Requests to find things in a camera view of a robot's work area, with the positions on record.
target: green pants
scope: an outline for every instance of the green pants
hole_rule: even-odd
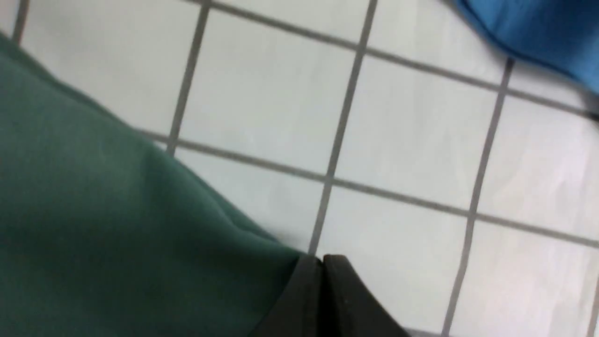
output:
[[[0,335],[247,336],[301,253],[0,34]]]

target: blue fabric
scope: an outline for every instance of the blue fabric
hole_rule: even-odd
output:
[[[455,0],[478,32],[515,59],[599,94],[599,0]]]

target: floor tile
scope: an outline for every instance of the floor tile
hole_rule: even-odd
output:
[[[19,0],[0,1],[0,33],[4,33],[9,38],[13,34],[17,10],[19,10]]]
[[[32,1],[22,45],[126,122],[168,134],[198,15],[185,1]]]
[[[366,57],[336,176],[467,209],[496,97]]]
[[[548,70],[517,62],[510,78],[510,89],[541,96],[569,106],[590,109],[588,95],[578,85]]]
[[[585,337],[599,252],[477,222],[450,334]]]
[[[599,239],[599,127],[506,98],[479,212]]]
[[[506,60],[441,0],[379,0],[368,45],[497,84]]]
[[[397,322],[438,333],[465,223],[455,215],[334,188],[317,255],[346,255]]]
[[[321,183],[181,148],[176,158],[281,242],[308,250]]]
[[[154,145],[156,145],[157,147],[159,147],[160,149],[166,151],[167,150],[167,145],[165,143],[162,142],[154,142]]]
[[[224,0],[302,28],[358,42],[368,0]]]
[[[213,11],[181,137],[325,172],[354,54]]]

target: gray grout line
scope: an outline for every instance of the gray grout line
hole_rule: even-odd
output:
[[[202,152],[204,154],[213,155],[216,157],[229,159],[232,161],[236,161],[238,163],[248,164],[257,166],[260,168],[265,168],[267,170],[276,171],[279,173],[288,174],[290,176],[296,176],[304,179],[310,179],[318,182],[324,182],[325,177],[322,174],[310,172],[303,169],[297,169],[295,167],[273,163],[271,161],[262,160],[259,158],[250,157],[247,155],[238,154],[231,151],[216,149],[211,146],[201,145],[193,142],[187,142],[185,140],[177,141],[177,147],[181,147],[188,150],[194,150],[198,152]]]
[[[570,243],[576,243],[578,245],[587,246],[589,248],[599,248],[599,241],[587,239],[585,237],[575,236],[567,233],[561,233],[558,231],[548,230],[546,228],[535,227],[532,225],[523,224],[517,221],[507,220],[498,218],[492,215],[480,214],[476,215],[476,219],[484,222],[488,222],[493,225],[498,225],[506,228],[512,228],[527,233],[537,234],[552,239],[558,239],[560,241],[566,241]]]
[[[455,309],[458,306],[459,294],[462,289],[462,284],[464,283],[466,270],[468,269],[468,259],[470,258],[470,249],[472,247],[472,239],[474,236],[474,221],[476,220],[476,212],[478,211],[479,207],[480,191],[482,190],[483,180],[485,179],[486,167],[489,163],[489,157],[491,156],[491,148],[493,147],[493,141],[495,134],[497,133],[497,126],[499,125],[499,119],[501,117],[501,109],[503,108],[503,102],[506,99],[507,84],[510,80],[510,76],[512,75],[513,68],[514,60],[508,59],[503,72],[503,78],[501,79],[501,87],[499,93],[497,94],[497,100],[495,102],[493,116],[491,117],[491,123],[489,124],[489,131],[487,132],[483,152],[480,156],[479,171],[476,175],[474,189],[472,192],[472,201],[470,202],[470,215],[466,221],[464,249],[462,250],[462,258],[459,263],[458,274],[455,277],[455,283],[453,284],[453,290],[449,298],[449,305],[447,306],[447,314],[445,315],[445,322],[443,323],[443,330],[441,331],[443,336],[449,336],[449,330],[451,329],[453,316],[455,315]]]
[[[454,71],[435,67],[433,65],[428,65],[428,64],[424,64],[424,63],[420,63],[420,62],[416,62],[416,61],[411,61],[409,59],[402,58],[401,56],[383,52],[381,50],[377,50],[377,49],[374,49],[371,47],[367,48],[366,54],[373,58],[385,60],[385,61],[388,61],[388,62],[391,62],[394,64],[402,65],[407,68],[416,69],[416,70],[422,71],[424,73],[438,75],[441,77],[445,77],[447,79],[465,83],[465,84],[475,86],[478,88],[487,89],[487,90],[491,90],[491,91],[495,91],[495,92],[499,91],[499,89],[500,89],[499,85],[496,85],[496,84],[493,84],[490,82],[475,79],[473,77],[468,77],[466,75],[462,75],[462,74],[456,73]]]
[[[193,33],[193,40],[189,49],[187,65],[185,67],[183,80],[181,81],[181,89],[179,90],[177,107],[175,108],[173,123],[171,124],[171,133],[167,143],[167,153],[170,155],[175,154],[176,141],[179,138],[179,132],[181,131],[183,114],[185,113],[185,106],[187,104],[187,98],[189,96],[189,89],[191,88],[195,66],[198,63],[199,49],[202,46],[202,39],[204,38],[204,31],[206,29],[209,12],[209,6],[202,6],[199,10],[198,23],[196,25],[195,32]]]
[[[327,44],[332,44],[334,46],[347,48],[350,50],[358,49],[358,44],[356,44],[352,41],[348,41],[343,38],[338,38],[338,37],[335,37],[332,35],[316,32],[311,29],[302,28],[300,26],[293,25],[291,23],[287,23],[287,22],[284,22],[284,21],[281,21],[278,19],[274,19],[272,17],[253,13],[251,11],[244,10],[244,9],[232,6],[232,5],[223,4],[219,1],[209,1],[209,0],[187,0],[187,1],[205,5],[205,6],[214,8],[215,10],[219,10],[224,13],[231,14],[233,16],[247,19],[247,20],[250,20],[250,21],[253,21],[256,23],[261,23],[263,25],[266,25],[266,26],[269,26],[272,28],[276,28],[276,29],[280,29],[282,31],[289,32],[291,34],[297,34],[297,35],[300,35],[300,36],[303,36],[306,38],[310,38],[312,40],[320,41],[320,42],[327,43]],[[479,80],[474,77],[469,77],[469,76],[457,73],[455,71],[445,70],[445,69],[435,67],[433,65],[424,64],[424,63],[421,63],[418,61],[412,61],[412,60],[402,58],[400,56],[397,56],[397,55],[394,55],[394,54],[391,54],[388,52],[384,52],[384,51],[381,51],[381,50],[378,50],[378,49],[375,49],[372,47],[367,47],[365,54],[368,56],[371,56],[373,58],[388,61],[393,64],[402,65],[404,67],[416,69],[416,70],[422,71],[424,73],[435,74],[437,76],[455,80],[455,81],[465,83],[468,85],[472,85],[472,86],[475,86],[478,88],[492,90],[492,91],[499,91],[499,89],[500,89],[499,85],[496,85],[491,82]],[[569,106],[568,104],[563,104],[563,103],[560,103],[560,102],[557,102],[554,100],[550,100],[548,98],[536,96],[533,94],[528,94],[528,93],[514,90],[514,89],[508,89],[507,95],[511,96],[511,97],[518,97],[518,98],[521,98],[523,100],[527,100],[530,102],[534,102],[534,103],[542,105],[542,106],[552,107],[552,108],[562,110],[565,112],[574,113],[575,115],[578,115],[578,116],[581,116],[584,118],[588,118],[593,121],[599,121],[599,115],[598,115],[599,112],[597,112],[596,114],[592,114],[592,113],[589,113],[589,111],[584,110],[584,109],[578,109],[578,108]]]
[[[263,16],[260,14],[256,14],[247,10],[243,10],[237,7],[233,7],[230,5],[223,4],[221,2],[214,1],[211,4],[212,8],[215,10],[222,11],[224,13],[231,14],[233,16],[242,17],[249,21],[253,21],[256,23],[261,23],[265,26],[269,26],[272,28],[277,28],[279,30],[296,34],[302,37],[306,37],[312,40],[320,41],[326,44],[332,44],[334,46],[357,50],[358,45],[356,43],[344,40],[342,38],[334,37],[332,35],[326,35],[319,32],[312,31],[310,29],[305,29],[299,26],[291,25],[289,23],[283,22],[281,20],[273,19],[267,16]]]
[[[412,337],[442,337],[439,333],[416,330],[416,329],[405,329],[406,332]]]
[[[142,129],[137,129],[137,132],[141,133],[144,137],[147,137],[151,140],[155,140],[157,142],[168,144],[168,139],[169,139],[168,136],[154,133],[152,131],[142,130]]]
[[[339,162],[339,155],[341,154],[341,145],[343,144],[343,137],[345,136],[347,121],[349,120],[349,112],[352,109],[353,94],[356,92],[358,77],[360,75],[360,69],[362,68],[362,61],[364,60],[366,45],[368,44],[368,37],[370,36],[370,29],[373,25],[376,5],[377,0],[370,0],[368,3],[368,9],[366,10],[364,25],[362,26],[362,34],[360,35],[360,42],[358,44],[356,56],[353,60],[352,72],[349,76],[349,81],[347,83],[347,91],[345,93],[343,106],[341,108],[341,115],[339,117],[339,125],[337,126],[337,132],[335,133],[335,140],[333,141],[331,157],[329,159],[329,166],[326,170],[325,186],[322,190],[320,206],[318,207],[318,213],[316,214],[316,221],[314,222],[314,229],[312,231],[312,238],[310,239],[308,254],[316,254],[316,249],[318,248],[318,243],[320,241],[320,234],[322,234],[322,227],[324,225],[326,217],[326,209],[329,205],[329,199],[331,198],[332,181],[335,177],[337,163]]]
[[[557,110],[561,110],[563,112],[571,113],[576,116],[590,119],[595,122],[599,122],[599,112],[593,113],[590,110],[575,108],[575,107],[569,106],[564,103],[553,101],[548,98],[538,97],[535,95],[528,94],[524,91],[515,90],[515,89],[508,89],[507,94],[508,94],[508,96],[511,96],[511,97],[520,98],[525,101],[529,101],[529,102],[536,103],[536,104],[539,104],[542,106],[554,108]]]
[[[415,206],[420,206],[432,210],[438,210],[440,212],[459,215],[459,216],[469,216],[469,211],[460,209],[453,206],[443,205],[440,203],[435,203],[433,201],[428,201],[416,197],[412,197],[405,194],[399,194],[391,191],[387,191],[385,189],[380,189],[368,185],[363,185],[361,183],[351,182],[348,180],[337,179],[335,178],[332,183],[334,186],[347,188],[352,191],[361,192],[364,194],[374,195],[376,197],[382,197],[385,199],[390,199],[394,201],[400,201],[406,204],[412,204]]]
[[[29,0],[21,0],[17,10],[17,19],[14,21],[13,42],[21,44],[25,23],[27,21],[27,12],[29,11]]]
[[[155,140],[157,142],[166,143],[168,142],[168,136],[164,136],[161,134],[153,133],[151,131],[138,130],[141,134],[146,136],[151,140]],[[259,167],[260,169],[265,169],[269,171],[275,171],[278,173],[283,173],[289,176],[295,176],[303,179],[312,180],[315,182],[324,183],[327,180],[327,177],[324,174],[315,173],[312,171],[307,171],[303,169],[298,169],[292,166],[287,166],[283,164],[277,164],[272,161],[262,160],[259,158],[251,157],[248,155],[238,154],[236,152],[231,152],[223,149],[214,148],[208,145],[202,145],[194,142],[189,142],[185,140],[177,140],[177,147],[185,148],[188,150],[196,151],[202,154],[215,156],[218,158],[231,160],[233,162],[247,164],[255,167]],[[385,189],[376,188],[373,186],[364,185],[357,182],[351,182],[344,179],[333,178],[331,180],[331,185],[349,189],[351,191],[360,192],[368,195],[372,195],[375,197],[380,197],[388,200],[398,201],[405,204],[412,204],[415,206],[419,206],[426,209],[437,210],[440,212],[453,214],[457,216],[468,217],[470,211],[465,209],[460,209],[458,207],[453,207],[449,205],[444,205],[440,203],[435,203],[432,201],[412,197],[410,195],[400,194],[397,192],[388,191]],[[498,218],[492,215],[486,214],[476,214],[476,220],[488,222],[493,225],[499,225],[502,227],[512,228],[519,231],[524,231],[527,233],[537,234],[545,237],[550,237],[553,239],[558,239],[565,242],[575,243],[583,246],[587,246],[590,248],[599,249],[599,242],[596,240],[586,239],[584,237],[573,236],[570,234],[561,233],[558,231],[548,230],[545,228],[536,227],[529,224],[524,224],[517,221],[512,221],[508,219]]]
[[[599,278],[597,278],[597,286],[595,287],[595,300],[591,309],[591,321],[589,329],[586,331],[586,337],[594,337],[597,328],[597,320],[599,319]]]

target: white tile floor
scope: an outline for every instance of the white tile floor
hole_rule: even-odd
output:
[[[31,0],[22,46],[415,336],[599,337],[594,107],[449,1]]]

